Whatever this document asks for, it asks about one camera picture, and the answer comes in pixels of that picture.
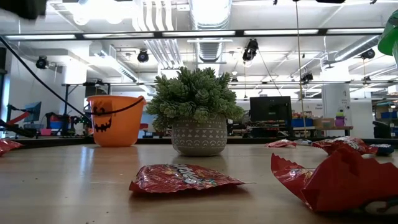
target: green object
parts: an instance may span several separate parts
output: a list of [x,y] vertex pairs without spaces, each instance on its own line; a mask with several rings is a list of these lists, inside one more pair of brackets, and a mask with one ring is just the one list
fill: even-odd
[[377,48],[383,54],[394,56],[398,64],[398,10],[392,13]]
[[243,109],[236,106],[236,94],[228,89],[231,75],[219,78],[211,68],[188,70],[181,67],[177,78],[156,77],[157,95],[148,103],[147,113],[157,115],[156,130],[164,130],[181,117],[203,123],[213,115],[239,119]]

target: succulent plant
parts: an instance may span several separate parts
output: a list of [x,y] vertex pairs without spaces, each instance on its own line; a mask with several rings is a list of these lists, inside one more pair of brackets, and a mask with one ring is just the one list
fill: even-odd
[[164,130],[181,117],[202,123],[211,115],[239,119],[243,109],[236,105],[236,94],[228,89],[231,75],[215,76],[211,68],[188,70],[181,67],[177,78],[156,77],[157,95],[147,106],[148,114],[156,114],[154,128]]

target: potted plant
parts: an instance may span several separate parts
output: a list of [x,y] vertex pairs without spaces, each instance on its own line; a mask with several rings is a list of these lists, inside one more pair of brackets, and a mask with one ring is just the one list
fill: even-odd
[[157,95],[147,106],[156,114],[156,130],[172,127],[172,144],[185,156],[213,156],[226,146],[226,119],[239,119],[243,109],[228,89],[231,76],[215,76],[211,68],[181,67],[177,78],[156,77]]

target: white patterned pot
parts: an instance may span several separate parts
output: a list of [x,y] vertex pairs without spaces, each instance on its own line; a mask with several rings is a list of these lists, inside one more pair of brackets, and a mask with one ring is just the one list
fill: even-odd
[[173,148],[183,156],[214,156],[224,150],[227,140],[226,119],[214,116],[198,123],[193,118],[174,122]]

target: torn candy wrapper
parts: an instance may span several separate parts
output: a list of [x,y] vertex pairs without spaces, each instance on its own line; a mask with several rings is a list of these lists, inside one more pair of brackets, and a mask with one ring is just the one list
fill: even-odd
[[319,147],[328,155],[332,155],[335,151],[353,151],[363,154],[377,154],[378,148],[369,147],[365,144],[362,139],[354,138],[350,136],[335,138],[335,139],[325,139],[321,141],[316,141],[312,143],[313,147]]
[[336,151],[313,170],[273,154],[271,171],[313,211],[398,214],[398,168],[392,163]]
[[141,167],[129,190],[134,192],[171,193],[180,190],[203,190],[222,185],[244,184],[240,180],[201,166],[159,164]]
[[15,149],[21,146],[22,144],[19,144],[18,142],[7,139],[0,139],[0,157],[9,152],[11,149]]
[[296,142],[287,139],[282,139],[271,143],[267,143],[266,147],[296,147],[296,145],[297,145]]

